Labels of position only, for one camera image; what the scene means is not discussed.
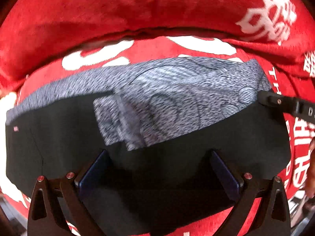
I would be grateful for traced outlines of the person's right hand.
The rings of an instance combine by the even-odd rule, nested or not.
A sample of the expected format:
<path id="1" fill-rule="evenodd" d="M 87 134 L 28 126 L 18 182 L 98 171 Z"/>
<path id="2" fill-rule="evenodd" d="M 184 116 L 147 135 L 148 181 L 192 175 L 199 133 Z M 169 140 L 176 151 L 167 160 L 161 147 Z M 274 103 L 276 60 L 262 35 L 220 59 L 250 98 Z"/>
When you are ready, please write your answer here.
<path id="1" fill-rule="evenodd" d="M 314 192 L 315 192 L 315 141 L 314 138 L 310 142 L 309 149 L 311 150 L 311 155 L 310 155 L 310 165 L 307 170 L 307 179 L 305 181 L 305 194 L 309 198 L 314 197 Z"/>

